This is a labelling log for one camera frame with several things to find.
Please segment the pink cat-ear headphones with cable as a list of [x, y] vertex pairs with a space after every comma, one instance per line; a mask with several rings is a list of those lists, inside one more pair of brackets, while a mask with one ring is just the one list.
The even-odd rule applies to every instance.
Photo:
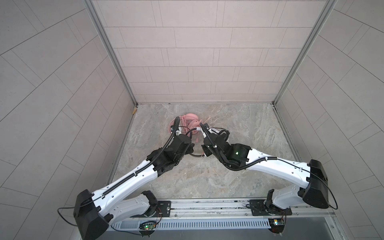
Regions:
[[[199, 119], [199, 117], [195, 114], [188, 113], [186, 115], [180, 116], [180, 130], [182, 134], [186, 134], [189, 130], [192, 130], [194, 128], [199, 128], [200, 123], [205, 124], [207, 123], [211, 117], [208, 117], [207, 120], [203, 121], [202, 119]], [[174, 124], [175, 119], [173, 119], [170, 124], [169, 124], [169, 133], [172, 131], [172, 126]], [[190, 134], [195, 135], [196, 138], [196, 143], [199, 141], [199, 131], [198, 130], [193, 130], [190, 132]]]

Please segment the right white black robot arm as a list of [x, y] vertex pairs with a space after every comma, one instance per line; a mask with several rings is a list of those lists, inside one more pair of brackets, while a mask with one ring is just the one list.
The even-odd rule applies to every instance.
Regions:
[[328, 177], [321, 162], [295, 162], [274, 157], [243, 144], [229, 144], [229, 132], [225, 129], [200, 127], [204, 136], [205, 155], [214, 155], [230, 171], [259, 171], [291, 182], [291, 186], [280, 190], [270, 190], [265, 205], [287, 209], [291, 206], [307, 204], [328, 209]]

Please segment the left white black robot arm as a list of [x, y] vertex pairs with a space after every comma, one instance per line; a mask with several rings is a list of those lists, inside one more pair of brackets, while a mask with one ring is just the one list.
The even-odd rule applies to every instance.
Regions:
[[112, 223], [122, 219], [151, 216], [158, 201], [150, 191], [127, 197], [146, 183], [172, 170], [186, 154], [193, 152], [189, 136], [171, 136], [164, 147], [153, 151], [135, 169], [115, 182], [94, 192], [84, 190], [77, 195], [73, 215], [83, 240], [96, 240]]

